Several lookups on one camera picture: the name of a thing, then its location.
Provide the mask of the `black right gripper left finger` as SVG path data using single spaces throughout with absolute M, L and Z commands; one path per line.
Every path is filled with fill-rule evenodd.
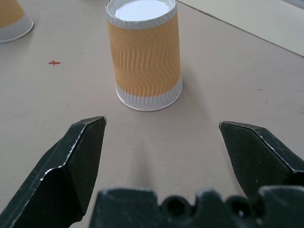
M 86 214 L 106 117 L 72 124 L 38 161 L 0 215 L 2 228 L 68 228 Z

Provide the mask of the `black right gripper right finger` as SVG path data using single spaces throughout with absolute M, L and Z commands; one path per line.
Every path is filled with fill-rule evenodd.
M 304 161 L 266 128 L 221 121 L 219 130 L 247 198 L 254 198 L 263 186 L 303 186 Z

